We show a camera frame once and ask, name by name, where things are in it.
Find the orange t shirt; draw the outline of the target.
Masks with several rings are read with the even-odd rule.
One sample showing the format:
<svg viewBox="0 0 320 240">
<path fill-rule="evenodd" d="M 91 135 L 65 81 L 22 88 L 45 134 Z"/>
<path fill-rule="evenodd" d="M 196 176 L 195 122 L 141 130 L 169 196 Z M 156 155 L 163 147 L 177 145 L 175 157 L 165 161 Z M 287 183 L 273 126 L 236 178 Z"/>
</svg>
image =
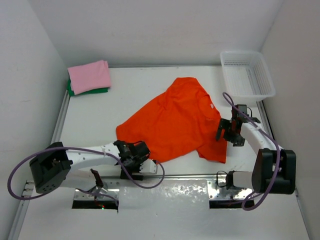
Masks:
<svg viewBox="0 0 320 240">
<path fill-rule="evenodd" d="M 118 140 L 144 141 L 161 163 L 197 151 L 207 161 L 225 163 L 227 142 L 216 140 L 221 120 L 210 95 L 194 77 L 178 77 L 128 120 L 116 127 Z"/>
</svg>

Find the pink t shirt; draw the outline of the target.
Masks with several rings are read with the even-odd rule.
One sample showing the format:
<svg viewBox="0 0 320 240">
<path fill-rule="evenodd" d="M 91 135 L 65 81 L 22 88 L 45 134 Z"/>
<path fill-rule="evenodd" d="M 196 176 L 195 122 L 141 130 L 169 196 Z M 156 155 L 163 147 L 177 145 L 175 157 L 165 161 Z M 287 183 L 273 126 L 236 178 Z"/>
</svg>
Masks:
<svg viewBox="0 0 320 240">
<path fill-rule="evenodd" d="M 68 94 L 77 95 L 107 93 L 112 86 L 108 62 L 96 62 L 69 67 Z"/>
</svg>

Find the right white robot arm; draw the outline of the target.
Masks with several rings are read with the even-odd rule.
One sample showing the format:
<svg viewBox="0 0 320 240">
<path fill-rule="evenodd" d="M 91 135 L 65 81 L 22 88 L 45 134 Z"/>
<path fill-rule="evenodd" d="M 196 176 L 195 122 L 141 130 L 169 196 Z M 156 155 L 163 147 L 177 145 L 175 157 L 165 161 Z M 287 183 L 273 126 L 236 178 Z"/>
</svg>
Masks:
<svg viewBox="0 0 320 240">
<path fill-rule="evenodd" d="M 229 189 L 252 189 L 258 194 L 291 195 L 296 188 L 296 160 L 293 150 L 283 149 L 261 128 L 258 118 L 247 113 L 245 104 L 237 104 L 232 117 L 220 119 L 215 140 L 221 137 L 234 147 L 248 142 L 256 154 L 252 171 L 229 171 L 225 185 Z"/>
</svg>

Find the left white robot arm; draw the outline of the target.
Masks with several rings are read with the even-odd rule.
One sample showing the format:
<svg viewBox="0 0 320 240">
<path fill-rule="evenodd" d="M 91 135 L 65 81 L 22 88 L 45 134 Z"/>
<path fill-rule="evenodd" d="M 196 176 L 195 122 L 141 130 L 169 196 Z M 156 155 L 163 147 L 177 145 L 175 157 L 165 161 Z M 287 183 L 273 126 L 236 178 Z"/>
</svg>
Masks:
<svg viewBox="0 0 320 240">
<path fill-rule="evenodd" d="M 86 192 L 102 189 L 106 184 L 95 169 L 100 165 L 124 166 L 130 175 L 155 174 L 158 169 L 143 141 L 117 140 L 89 148 L 67 148 L 61 142 L 55 142 L 29 163 L 38 194 L 48 194 L 59 187 Z"/>
</svg>

